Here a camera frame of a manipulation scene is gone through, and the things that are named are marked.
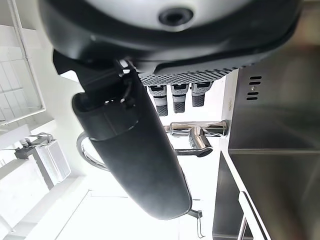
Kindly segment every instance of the perforated black panel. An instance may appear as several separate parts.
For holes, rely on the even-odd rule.
[[[174,102],[173,103],[173,111],[176,114],[185,112],[185,102]]]
[[[139,77],[145,86],[202,83],[218,80],[235,69],[237,67],[166,75],[141,73]]]
[[[205,95],[192,96],[192,106],[202,107],[205,104]]]

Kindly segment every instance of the chrome faucet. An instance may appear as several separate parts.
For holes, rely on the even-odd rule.
[[[172,122],[163,126],[167,134],[173,137],[189,137],[191,149],[175,149],[177,156],[205,157],[213,151],[207,137],[223,137],[227,135],[226,121],[189,121]]]

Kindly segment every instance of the stainless steel counter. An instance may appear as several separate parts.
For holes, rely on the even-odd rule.
[[[319,2],[305,3],[283,48],[238,71],[223,108],[230,132],[221,140],[213,239],[237,239],[244,193],[256,221],[244,239],[319,240]]]

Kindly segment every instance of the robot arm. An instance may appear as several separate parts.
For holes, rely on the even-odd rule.
[[[145,87],[192,83],[201,106],[203,83],[210,88],[291,37],[302,1],[146,0],[151,7],[141,8],[132,0],[123,4],[134,11],[120,14],[121,2],[39,0],[39,9],[58,74],[75,71],[85,91],[72,108],[93,146],[148,214],[168,220],[188,213],[192,198]]]

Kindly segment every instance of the metal rack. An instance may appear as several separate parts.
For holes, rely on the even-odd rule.
[[[1,26],[7,44],[0,44],[0,126],[36,125],[33,115],[46,109],[28,51],[40,43],[35,30],[22,28],[15,0],[7,0],[7,8],[12,24]]]

